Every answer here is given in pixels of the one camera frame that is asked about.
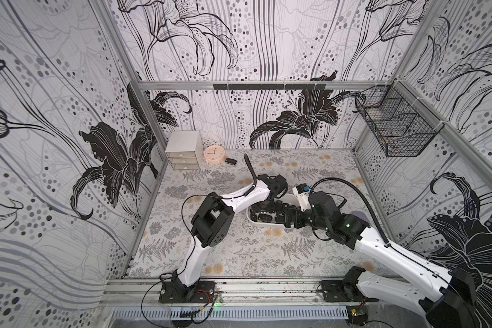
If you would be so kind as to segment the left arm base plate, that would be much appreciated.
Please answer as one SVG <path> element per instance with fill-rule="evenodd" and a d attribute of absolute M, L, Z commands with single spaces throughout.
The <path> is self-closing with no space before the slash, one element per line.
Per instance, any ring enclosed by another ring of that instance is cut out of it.
<path fill-rule="evenodd" d="M 180 282 L 165 282 L 161 288 L 159 302 L 173 303 L 212 303 L 215 297 L 214 281 L 199 281 L 190 287 Z"/>

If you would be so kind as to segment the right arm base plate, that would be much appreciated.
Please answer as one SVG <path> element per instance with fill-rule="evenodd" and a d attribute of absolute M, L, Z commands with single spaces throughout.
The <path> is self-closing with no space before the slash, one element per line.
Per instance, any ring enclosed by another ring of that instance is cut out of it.
<path fill-rule="evenodd" d="M 343 280 L 321 280 L 317 291 L 322 294 L 324 301 L 329 303 L 362 303 L 366 299 L 356 283 Z"/>

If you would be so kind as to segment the white rectangular storage box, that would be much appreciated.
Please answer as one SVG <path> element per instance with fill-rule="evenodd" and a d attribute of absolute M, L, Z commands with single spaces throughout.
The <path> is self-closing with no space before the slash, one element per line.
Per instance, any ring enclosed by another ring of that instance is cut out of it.
<path fill-rule="evenodd" d="M 275 201 L 281 202 L 282 206 L 276 204 L 273 210 L 264 210 L 259 213 L 254 213 L 252 207 L 247 208 L 246 215 L 250 224 L 261 228 L 283 228 L 284 214 L 277 214 L 276 209 L 282 208 L 284 212 L 289 206 L 300 208 L 297 197 L 291 194 L 286 194 Z"/>

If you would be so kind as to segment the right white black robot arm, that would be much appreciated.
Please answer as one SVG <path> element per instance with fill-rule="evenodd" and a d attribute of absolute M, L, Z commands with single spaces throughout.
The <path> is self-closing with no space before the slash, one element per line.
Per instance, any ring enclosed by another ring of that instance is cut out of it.
<path fill-rule="evenodd" d="M 366 254 L 392 269 L 402 282 L 351 269 L 343 279 L 348 295 L 376 298 L 425 317 L 432 327 L 477 327 L 477 296 L 471 273 L 447 269 L 392 242 L 377 221 L 370 224 L 361 212 L 344 214 L 332 196 L 314 186 L 293 189 L 299 208 L 286 216 L 294 228 L 323 231 L 335 241 Z"/>

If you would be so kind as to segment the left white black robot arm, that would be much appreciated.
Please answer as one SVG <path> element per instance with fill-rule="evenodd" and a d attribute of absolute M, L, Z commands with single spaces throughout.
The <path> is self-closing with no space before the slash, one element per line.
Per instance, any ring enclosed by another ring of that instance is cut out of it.
<path fill-rule="evenodd" d="M 213 282 L 201 282 L 204 263 L 210 252 L 226 237 L 236 214 L 249 207 L 271 202 L 288 191 L 288 183 L 281 176 L 257 175 L 247 154 L 244 161 L 253 182 L 230 194 L 212 192 L 205 195 L 203 202 L 191 219 L 191 244 L 183 264 L 171 273 L 159 277 L 161 294 L 159 303 L 211 303 Z"/>

